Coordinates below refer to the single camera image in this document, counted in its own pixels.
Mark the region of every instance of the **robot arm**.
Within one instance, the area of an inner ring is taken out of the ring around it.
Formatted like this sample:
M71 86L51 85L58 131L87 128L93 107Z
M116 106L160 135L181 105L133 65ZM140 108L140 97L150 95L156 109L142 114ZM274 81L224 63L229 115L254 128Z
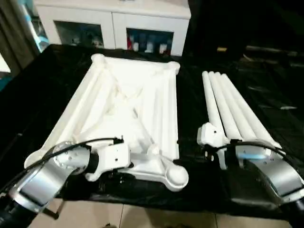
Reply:
M71 142L62 142L45 156L71 145ZM70 175L85 174L89 181L95 181L103 172L125 168L131 163L123 140L114 140L113 145L104 148L92 151L87 145L78 146L29 170L6 196L0 198L0 228L28 227L59 193ZM107 161L112 159L113 162L106 165L105 156Z

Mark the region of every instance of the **table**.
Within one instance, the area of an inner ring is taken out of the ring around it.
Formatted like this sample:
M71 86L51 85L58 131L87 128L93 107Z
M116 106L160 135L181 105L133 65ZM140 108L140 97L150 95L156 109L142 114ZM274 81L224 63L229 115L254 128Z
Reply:
M298 95L304 82L300 76L303 70L220 57L172 59L125 50L50 45L0 92L0 186L22 170L25 158L42 146L90 67L90 56L94 53L180 63L177 75L180 159L175 162L187 169L190 180L184 190L173 193L160 183L111 173L103 175L99 182L74 176L60 197L284 218L249 172L236 167L224 172L216 161L210 163L199 158L199 147L195 143L197 129L208 121L201 72L226 73L273 138L287 153L304 158L304 106Z

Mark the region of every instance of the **white cylinder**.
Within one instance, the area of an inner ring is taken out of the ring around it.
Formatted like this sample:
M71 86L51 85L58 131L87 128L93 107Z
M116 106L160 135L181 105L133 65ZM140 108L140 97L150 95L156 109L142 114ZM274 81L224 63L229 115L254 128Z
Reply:
M274 139L271 137L269 132L263 126L263 124L258 119L256 114L252 111L252 109L247 104L247 102L244 100L244 98L239 93L239 91L232 84L232 82L227 77L227 75L222 74L221 77L224 80L225 86L230 90L230 92L232 93L232 96L236 100L238 106L241 108L242 113L244 114L244 116L246 117L246 119L247 119L248 123L250 124L252 130L256 134L256 137L258 139L262 139L262 140L270 142L275 147L281 148L280 144L278 144L277 142L274 141Z
M213 93L218 105L218 110L220 113L220 117L223 121L223 125L225 128L225 132L227 137L231 139L238 139L242 140L242 137L238 131L237 125L233 119L233 116L229 110L229 107L226 103L226 100L224 98L224 95L221 91L221 87L219 86L219 83L214 75L213 72L209 72L209 78L212 85Z
M234 118L234 121L237 124L237 128L238 128L239 132L241 133L242 138L245 141L255 140L256 139L255 133L253 132L247 119L243 115L242 110L238 106L237 102L233 98L230 90L228 88L226 88L224 80L222 79L221 75L219 74L219 72L217 72L217 73L215 73L214 76L217 78L217 81L218 81L220 87L222 88L223 95L224 95L225 100L228 104L228 107L231 111L231 114Z
M224 129L223 129L223 124L222 124L222 121L220 120L218 106L215 101L215 97L213 94L208 72L204 71L202 73L202 77L203 77L204 93L205 93L209 122L213 126L215 126L219 131L221 131L224 135L225 133L224 133Z

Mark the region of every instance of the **black cable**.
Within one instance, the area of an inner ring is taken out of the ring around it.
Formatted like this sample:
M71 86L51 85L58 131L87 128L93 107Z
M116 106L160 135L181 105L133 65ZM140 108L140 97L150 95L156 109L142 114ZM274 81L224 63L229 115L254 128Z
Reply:
M41 158L40 160L36 161L35 163L31 164L30 166L28 166L27 168L25 168L24 170L22 170L21 172L19 172L15 177L13 177L9 182L7 182L4 187L1 188L0 190L0 194L5 192L5 190L8 188L8 187L11 187L17 180L19 180L19 178L21 176L23 176L24 174L26 174L28 171L30 171L31 169L47 162L49 159L53 158L53 157L56 157L62 153L65 153L69 150L72 150L78 146L83 146L83 145L86 145L87 143L93 143L93 142L97 142L97 141L109 141L109 140L113 140L114 144L117 144L117 143L123 143L124 140L123 139L118 139L118 138L98 138L98 139L91 139L91 140L88 140L88 141L84 141L84 142L80 142L80 143L77 143L77 144L74 144L74 145L71 145L71 146L68 146L60 151L57 151L55 153L52 153L52 154L49 154L49 155L45 155L43 158Z
M275 147L273 147L273 146L268 146L268 145L265 145L265 144L261 144L260 142L236 142L236 143L230 143L230 144L226 144L226 145L223 145L223 146L220 146L220 147L212 148L211 151L210 151L210 153L216 154L216 152L217 152L218 150L225 149L225 148L230 148L230 147L236 147L236 146L257 146L257 147L262 147L262 148L270 149L270 150L272 150L273 152L275 152L275 153L281 155L281 156L284 158L284 160L285 160L291 167L293 167L293 168L296 170L296 172L302 177L302 179L304 179L304 175L302 175L302 174L300 173L299 167L298 167L292 160L290 160L290 159L286 156L286 154L284 154L283 152L281 152L280 150L278 150L277 148L275 148ZM290 155L290 157L295 157L295 158L297 158L298 160L300 160L301 162L303 162L301 158L298 158L297 156L295 156L295 155L293 155L293 154Z
M230 143L230 144L226 144L226 145L223 145L223 146L220 146L220 147L216 147L216 148L214 148L214 150L219 151L221 149L235 147L235 146L256 146L256 147L262 147L262 148L270 149L273 152L280 154L282 157L287 158L286 154L284 154L283 152L279 151L275 147L268 146L268 145L265 145L265 144L261 144L260 142L236 142L236 143Z

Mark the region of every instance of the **white 3d printed part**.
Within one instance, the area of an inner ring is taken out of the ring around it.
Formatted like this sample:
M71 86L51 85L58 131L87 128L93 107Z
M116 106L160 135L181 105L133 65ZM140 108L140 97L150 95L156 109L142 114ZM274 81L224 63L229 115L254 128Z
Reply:
M146 180L163 182L170 190L181 190L188 182L188 174L183 167L172 163L179 158L176 75L180 65L110 58L101 54L95 54L91 59L91 67L51 134L40 150L27 157L24 166L41 159L50 148L63 141L79 143L123 135L131 158L136 154L144 158L142 168L147 164L149 148L155 145L159 151L152 160L158 157L159 161L167 162L164 167L168 172L160 175L155 167L155 172L149 170L156 178L137 172L139 179L145 176ZM98 148L102 144L90 145ZM141 161L136 157L134 163Z
M202 73L210 123L224 130L229 140L265 141L281 148L262 125L239 91L225 74Z

